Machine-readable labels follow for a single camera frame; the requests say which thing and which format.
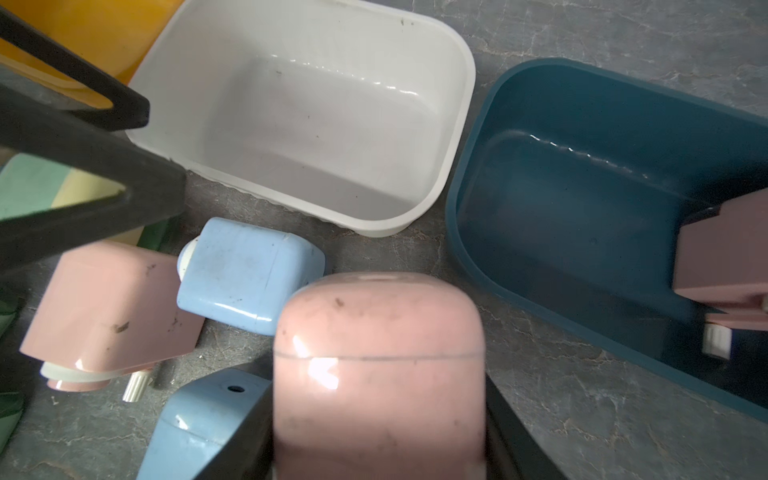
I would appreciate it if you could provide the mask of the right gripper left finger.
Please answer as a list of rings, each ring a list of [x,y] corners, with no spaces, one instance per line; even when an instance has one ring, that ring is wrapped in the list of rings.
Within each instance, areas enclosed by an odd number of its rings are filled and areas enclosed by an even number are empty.
[[[244,418],[230,440],[195,480],[273,478],[273,385]]]

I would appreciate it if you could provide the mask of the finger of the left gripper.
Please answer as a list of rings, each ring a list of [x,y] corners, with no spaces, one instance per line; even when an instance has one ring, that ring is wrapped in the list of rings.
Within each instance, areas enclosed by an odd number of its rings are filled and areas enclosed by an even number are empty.
[[[110,109],[71,110],[71,115],[105,131],[137,129],[149,123],[148,99],[4,7],[1,38],[111,102]]]
[[[123,186],[111,197],[1,223],[1,270],[180,214],[185,170],[65,111],[1,89],[1,144]]]

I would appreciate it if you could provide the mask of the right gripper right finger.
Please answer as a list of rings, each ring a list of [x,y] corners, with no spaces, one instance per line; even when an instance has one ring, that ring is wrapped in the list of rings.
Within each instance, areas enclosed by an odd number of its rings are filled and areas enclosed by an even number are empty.
[[[566,480],[512,410],[488,374],[486,395],[486,478]]]

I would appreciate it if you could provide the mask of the yellow storage box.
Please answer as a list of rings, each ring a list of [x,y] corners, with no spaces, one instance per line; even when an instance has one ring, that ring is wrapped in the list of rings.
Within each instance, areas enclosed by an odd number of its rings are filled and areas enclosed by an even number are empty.
[[[182,3],[180,0],[2,0],[1,7],[127,85]],[[90,107],[112,106],[106,97],[5,40],[1,40],[1,64]]]

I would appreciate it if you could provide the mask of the pink sharpener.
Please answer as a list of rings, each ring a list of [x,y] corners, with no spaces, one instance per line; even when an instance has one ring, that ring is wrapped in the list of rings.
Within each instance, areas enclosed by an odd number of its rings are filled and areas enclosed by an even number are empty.
[[[485,338],[461,289],[404,272],[333,274],[274,339],[279,479],[482,479]]]
[[[767,191],[722,203],[680,228],[673,291],[713,308],[702,352],[728,360],[735,330],[767,330]]]
[[[192,352],[204,319],[178,308],[176,257],[112,241],[64,253],[21,343],[49,388],[102,389],[128,376],[137,402],[156,364]]]

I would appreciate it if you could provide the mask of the white storage box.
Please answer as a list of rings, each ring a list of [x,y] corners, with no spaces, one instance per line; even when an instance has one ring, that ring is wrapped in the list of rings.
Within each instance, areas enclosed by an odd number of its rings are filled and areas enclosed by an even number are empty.
[[[207,179],[386,237],[440,196],[472,98],[467,43],[365,1],[187,1],[130,85],[139,147]]]

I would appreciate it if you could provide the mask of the teal storage box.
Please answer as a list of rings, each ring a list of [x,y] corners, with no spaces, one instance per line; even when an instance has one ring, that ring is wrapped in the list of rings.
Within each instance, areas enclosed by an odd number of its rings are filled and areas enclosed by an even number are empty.
[[[767,185],[767,121],[565,59],[505,72],[472,126],[447,245],[480,288],[758,420],[767,337],[702,353],[706,309],[672,289],[684,222]]]

